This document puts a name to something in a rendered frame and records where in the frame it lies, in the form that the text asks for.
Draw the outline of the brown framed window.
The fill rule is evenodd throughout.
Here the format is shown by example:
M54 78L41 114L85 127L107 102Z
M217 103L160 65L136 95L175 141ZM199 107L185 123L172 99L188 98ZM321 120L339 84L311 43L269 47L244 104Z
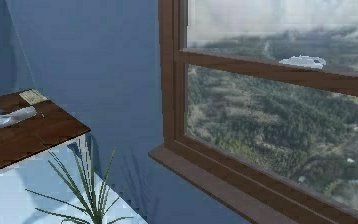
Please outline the brown framed window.
M164 143L149 156L254 224L358 224L358 211L184 133L188 64L358 97L358 74L189 49L188 0L158 0Z

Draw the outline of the green spiky house plant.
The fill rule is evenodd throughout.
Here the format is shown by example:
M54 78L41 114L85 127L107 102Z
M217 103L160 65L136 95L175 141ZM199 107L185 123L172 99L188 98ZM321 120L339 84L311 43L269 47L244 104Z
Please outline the green spiky house plant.
M60 217L60 224L65 224L66 222L72 222L73 224L116 224L119 221L133 219L133 216L119 216L112 220L109 220L108 216L109 210L120 199L120 197L117 197L110 203L110 205L107 205L109 193L111 190L111 188L107 185L107 180L110 174L111 166L114 161L116 150L117 146L114 146L99 191L95 190L96 184L93 152L85 153L81 157L74 155L75 165L78 169L79 178L83 186L82 191L79 190L77 182L73 179L66 165L54 152L50 152L49 155L52 157L52 161L48 160L48 164L59 176L59 178L64 182L68 189L72 191L73 195L80 202L80 206L74 205L70 202L55 198L50 195L35 192L30 189L26 189L26 191L37 196L41 196L43 198L47 198L72 207L84 214L86 216L86 219L79 218L73 215L52 212L38 207L36 207L36 210L47 215Z

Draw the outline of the white window latch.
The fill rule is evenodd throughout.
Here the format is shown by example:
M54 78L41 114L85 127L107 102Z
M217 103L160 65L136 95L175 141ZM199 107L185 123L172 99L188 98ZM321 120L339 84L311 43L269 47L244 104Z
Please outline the white window latch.
M303 55L282 59L280 63L314 69L322 69L326 65L326 61L323 58Z

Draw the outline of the white cabinet with brown top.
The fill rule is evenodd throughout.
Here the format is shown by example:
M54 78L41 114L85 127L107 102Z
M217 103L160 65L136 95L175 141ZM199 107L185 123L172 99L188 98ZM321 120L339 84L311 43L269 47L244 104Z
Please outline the white cabinet with brown top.
M28 104L19 96L21 92L0 96L0 109L4 114L29 106L33 106L37 112L34 117L0 128L0 224L60 224L60 217L38 212L36 207L86 219L80 211L27 192L26 189L80 206L48 160L52 161L49 153L54 152L82 191L74 155L94 154L90 128L48 99L35 105ZM94 169L95 190L99 191L104 176L98 175L95 166ZM111 189L107 205L117 197L120 195ZM146 224L121 197L109 210L108 216L109 220L133 216L133 219L116 224Z

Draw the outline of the tan flat pad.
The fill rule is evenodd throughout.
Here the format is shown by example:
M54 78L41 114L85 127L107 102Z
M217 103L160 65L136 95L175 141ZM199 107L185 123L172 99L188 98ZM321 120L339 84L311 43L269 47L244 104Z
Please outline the tan flat pad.
M30 105L35 105L47 100L47 97L35 89L23 91L19 94L19 96Z

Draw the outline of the clear glass dish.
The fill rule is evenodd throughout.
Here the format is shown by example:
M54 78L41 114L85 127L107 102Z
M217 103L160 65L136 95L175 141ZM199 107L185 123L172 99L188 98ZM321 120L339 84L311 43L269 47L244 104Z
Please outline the clear glass dish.
M36 114L36 109L33 106L21 108L6 114L4 114L3 110L0 109L0 128L12 126L16 123L34 117Z

